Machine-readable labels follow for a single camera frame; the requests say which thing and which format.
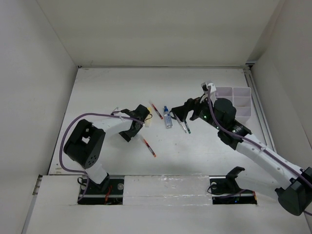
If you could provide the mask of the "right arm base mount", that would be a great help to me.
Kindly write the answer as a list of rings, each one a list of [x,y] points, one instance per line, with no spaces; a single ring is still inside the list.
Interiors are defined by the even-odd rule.
[[[239,188],[235,180],[244,170],[242,167],[235,167],[226,175],[210,176],[207,193],[212,195],[213,205],[257,205],[255,192]]]

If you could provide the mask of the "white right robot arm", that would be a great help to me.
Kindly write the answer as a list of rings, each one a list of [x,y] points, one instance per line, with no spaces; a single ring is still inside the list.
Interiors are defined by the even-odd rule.
[[[198,118],[218,129],[220,140],[245,155],[274,178],[273,187],[264,187],[289,213],[299,216],[312,202],[312,169],[302,169],[276,154],[235,119],[236,109],[228,99],[211,101],[202,96],[188,99],[171,112],[184,122],[192,111],[191,121]]]

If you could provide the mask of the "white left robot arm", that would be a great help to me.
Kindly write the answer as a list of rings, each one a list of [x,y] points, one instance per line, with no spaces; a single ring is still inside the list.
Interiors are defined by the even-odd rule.
[[[104,193],[110,180],[99,162],[104,140],[119,134],[129,142],[141,130],[149,114],[148,108],[141,104],[132,111],[123,109],[109,115],[85,113],[70,124],[75,127],[68,138],[63,137],[60,153],[81,166],[81,173],[88,176],[97,193]]]

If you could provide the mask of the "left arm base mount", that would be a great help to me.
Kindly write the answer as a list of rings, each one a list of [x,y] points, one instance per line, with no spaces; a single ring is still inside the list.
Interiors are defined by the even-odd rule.
[[[95,184],[89,180],[87,186],[86,177],[78,177],[80,185],[78,194],[79,205],[122,205],[124,192],[123,175],[108,175],[101,184]]]

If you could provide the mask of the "orange red pen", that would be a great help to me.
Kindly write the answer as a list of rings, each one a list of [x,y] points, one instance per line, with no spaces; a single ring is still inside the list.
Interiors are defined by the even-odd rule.
[[[148,150],[150,151],[150,153],[153,155],[153,157],[156,157],[155,152],[153,151],[153,149],[151,148],[151,146],[149,145],[149,143],[146,141],[145,138],[141,138],[142,142],[145,144],[145,146],[148,148]]]

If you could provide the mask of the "yellow highlighter marker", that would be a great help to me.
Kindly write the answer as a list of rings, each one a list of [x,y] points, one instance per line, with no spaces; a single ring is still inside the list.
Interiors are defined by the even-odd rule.
[[[150,127],[151,125],[151,120],[153,118],[153,114],[152,114],[152,108],[151,107],[148,107],[147,108],[148,111],[149,111],[149,114],[148,116],[146,117],[145,121],[144,121],[144,124],[145,124],[145,127]]]

